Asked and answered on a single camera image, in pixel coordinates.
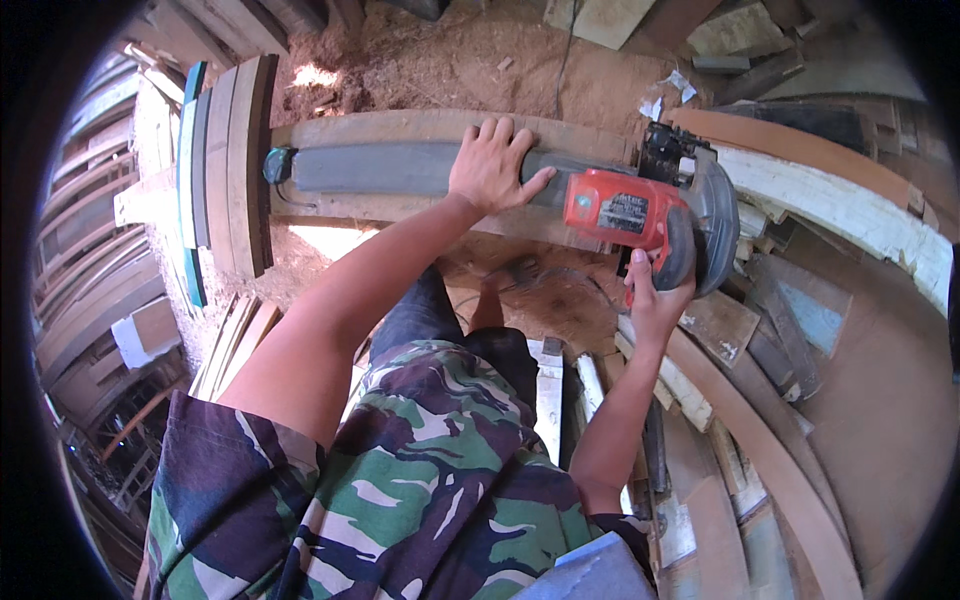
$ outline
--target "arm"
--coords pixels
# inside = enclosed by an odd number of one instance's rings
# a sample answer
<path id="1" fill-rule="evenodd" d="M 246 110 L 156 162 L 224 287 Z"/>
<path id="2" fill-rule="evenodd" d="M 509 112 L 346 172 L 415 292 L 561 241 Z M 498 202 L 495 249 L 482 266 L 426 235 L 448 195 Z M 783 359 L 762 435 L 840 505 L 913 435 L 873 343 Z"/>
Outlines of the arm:
<path id="1" fill-rule="evenodd" d="M 487 215 L 526 204 L 556 170 L 520 185 L 533 145 L 513 119 L 470 127 L 449 193 L 332 264 L 263 340 L 220 403 L 282 423 L 329 448 L 347 405 L 353 353 L 417 277 Z"/>
<path id="2" fill-rule="evenodd" d="M 570 459 L 570 477 L 588 515 L 622 510 L 620 491 L 634 468 L 666 342 L 693 298 L 693 273 L 691 268 L 680 287 L 658 292 L 647 253 L 634 250 L 625 279 L 635 290 L 631 314 L 636 329 L 634 356 L 604 397 Z"/>

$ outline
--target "camouflage shirt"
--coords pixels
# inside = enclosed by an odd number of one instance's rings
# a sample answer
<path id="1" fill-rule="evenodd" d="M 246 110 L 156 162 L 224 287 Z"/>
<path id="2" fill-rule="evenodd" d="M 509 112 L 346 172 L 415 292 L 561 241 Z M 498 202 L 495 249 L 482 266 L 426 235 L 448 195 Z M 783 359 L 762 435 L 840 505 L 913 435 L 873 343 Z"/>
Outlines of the camouflage shirt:
<path id="1" fill-rule="evenodd" d="M 632 516 L 587 518 L 533 415 L 448 342 L 380 357 L 329 452 L 177 393 L 153 489 L 154 598 L 507 598 Z"/>

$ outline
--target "tool handle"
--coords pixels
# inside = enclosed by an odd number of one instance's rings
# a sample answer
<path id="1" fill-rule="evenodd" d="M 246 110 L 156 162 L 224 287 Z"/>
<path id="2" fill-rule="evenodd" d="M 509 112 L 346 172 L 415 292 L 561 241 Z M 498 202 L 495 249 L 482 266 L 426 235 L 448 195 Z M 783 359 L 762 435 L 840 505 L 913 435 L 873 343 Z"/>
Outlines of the tool handle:
<path id="1" fill-rule="evenodd" d="M 684 281 L 693 267 L 693 213 L 686 206 L 673 205 L 666 213 L 663 249 L 653 264 L 654 289 L 672 290 Z M 627 289 L 627 308 L 634 305 L 634 286 Z"/>

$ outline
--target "power cord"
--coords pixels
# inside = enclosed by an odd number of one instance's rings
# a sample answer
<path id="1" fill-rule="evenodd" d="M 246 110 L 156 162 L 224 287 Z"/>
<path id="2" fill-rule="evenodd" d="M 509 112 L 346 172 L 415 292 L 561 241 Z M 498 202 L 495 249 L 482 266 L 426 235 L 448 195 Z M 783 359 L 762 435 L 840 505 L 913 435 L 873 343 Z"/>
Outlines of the power cord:
<path id="1" fill-rule="evenodd" d="M 566 36 L 566 50 L 564 51 L 564 61 L 560 65 L 560 73 L 557 73 L 557 87 L 553 92 L 553 118 L 560 120 L 560 82 L 564 78 L 564 69 L 566 69 L 566 60 L 570 58 L 570 46 L 573 45 L 573 21 L 577 18 L 577 0 L 570 3 L 570 31 Z"/>

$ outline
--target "left hand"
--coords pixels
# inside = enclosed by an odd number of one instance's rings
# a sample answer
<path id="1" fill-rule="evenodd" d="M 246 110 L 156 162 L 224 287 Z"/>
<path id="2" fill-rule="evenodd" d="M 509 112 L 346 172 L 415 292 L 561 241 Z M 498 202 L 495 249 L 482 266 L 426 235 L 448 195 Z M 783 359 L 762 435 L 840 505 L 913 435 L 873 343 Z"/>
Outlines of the left hand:
<path id="1" fill-rule="evenodd" d="M 468 127 L 450 169 L 449 193 L 463 196 L 485 215 L 527 204 L 557 174 L 557 169 L 544 167 L 520 184 L 520 165 L 533 145 L 530 130 L 514 135 L 510 117 L 487 119 L 479 129 Z"/>

